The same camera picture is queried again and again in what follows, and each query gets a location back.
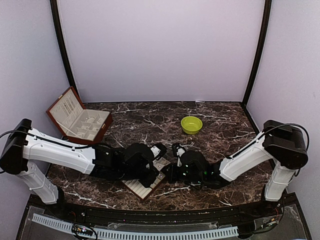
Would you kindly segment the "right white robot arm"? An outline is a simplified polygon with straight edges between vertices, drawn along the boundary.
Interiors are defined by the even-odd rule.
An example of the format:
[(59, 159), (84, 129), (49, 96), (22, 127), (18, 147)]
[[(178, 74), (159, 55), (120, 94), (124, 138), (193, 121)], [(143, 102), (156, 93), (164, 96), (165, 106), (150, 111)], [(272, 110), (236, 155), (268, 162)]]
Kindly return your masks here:
[(273, 161), (263, 200), (255, 205), (255, 213), (266, 217), (274, 210), (274, 202), (281, 199), (286, 187), (307, 164), (309, 145), (310, 136), (303, 126), (268, 120), (252, 141), (216, 163), (210, 163), (200, 151), (173, 144), (177, 163), (166, 166), (164, 173), (169, 183), (183, 181), (199, 187), (222, 189), (252, 168)]

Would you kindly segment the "beige jewelry tray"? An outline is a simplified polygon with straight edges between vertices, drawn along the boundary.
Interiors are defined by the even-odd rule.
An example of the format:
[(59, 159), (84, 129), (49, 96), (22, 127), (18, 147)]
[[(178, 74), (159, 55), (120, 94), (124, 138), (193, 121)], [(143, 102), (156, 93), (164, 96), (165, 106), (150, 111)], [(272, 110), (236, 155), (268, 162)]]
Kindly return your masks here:
[(165, 179), (162, 170), (171, 163), (164, 157), (153, 161), (152, 172), (142, 180), (124, 180), (123, 184), (140, 200), (144, 201)]

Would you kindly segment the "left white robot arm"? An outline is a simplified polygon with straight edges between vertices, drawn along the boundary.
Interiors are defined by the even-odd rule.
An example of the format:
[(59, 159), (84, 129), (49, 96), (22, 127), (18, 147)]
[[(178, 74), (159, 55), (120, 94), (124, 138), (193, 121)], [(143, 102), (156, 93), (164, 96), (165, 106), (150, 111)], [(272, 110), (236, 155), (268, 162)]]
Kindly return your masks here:
[(0, 156), (3, 173), (16, 175), (60, 218), (67, 218), (70, 206), (63, 190), (51, 183), (36, 162), (46, 162), (76, 170), (106, 181), (138, 180), (148, 188), (159, 175), (154, 165), (166, 152), (157, 143), (151, 147), (133, 143), (127, 148), (106, 143), (81, 145), (45, 135), (23, 119), (15, 129), (0, 135), (7, 140)]

